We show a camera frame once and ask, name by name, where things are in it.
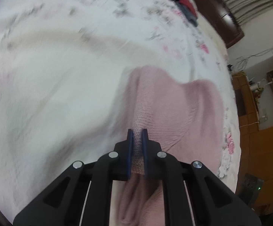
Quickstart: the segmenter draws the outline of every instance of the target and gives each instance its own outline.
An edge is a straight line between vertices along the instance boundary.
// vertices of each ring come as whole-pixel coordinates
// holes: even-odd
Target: curtain
[[[239,25],[273,8],[273,0],[224,0]]]

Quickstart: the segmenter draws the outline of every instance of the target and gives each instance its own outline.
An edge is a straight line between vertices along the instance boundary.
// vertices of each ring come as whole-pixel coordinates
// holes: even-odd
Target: white wall
[[[228,49],[230,64],[235,64],[238,57],[247,57],[269,49],[273,46],[273,9],[266,11],[241,26],[245,36]],[[247,68],[273,56],[272,52],[249,59]]]
[[[247,57],[273,47],[273,9],[252,19],[242,26],[243,39],[228,49],[229,63],[235,64],[238,57]],[[254,81],[266,78],[266,72],[273,69],[273,52],[260,57],[252,57],[248,61],[245,72]],[[267,110],[268,120],[260,125],[260,129],[273,126],[273,93],[265,86],[259,99],[259,111]]]

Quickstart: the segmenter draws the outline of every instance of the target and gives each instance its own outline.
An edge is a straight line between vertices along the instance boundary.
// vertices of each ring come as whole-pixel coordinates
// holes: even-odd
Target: white bed sheet
[[[217,85],[225,106],[217,175],[235,191],[235,95],[224,44],[201,15],[195,28],[169,0],[0,1],[0,210],[11,222],[73,161],[95,161],[123,139],[121,92],[130,70],[148,64]]]

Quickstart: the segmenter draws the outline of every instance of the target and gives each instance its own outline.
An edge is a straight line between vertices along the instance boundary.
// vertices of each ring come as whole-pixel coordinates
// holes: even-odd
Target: pink fabric
[[[159,142],[163,151],[179,161],[200,160],[216,173],[223,144],[223,103],[212,82],[180,84],[153,66],[131,73],[126,95],[128,119],[133,120],[129,127],[135,140],[134,174],[122,193],[119,220],[161,226],[165,224],[162,185],[160,181],[146,181],[141,175],[141,130],[147,128],[149,139]]]

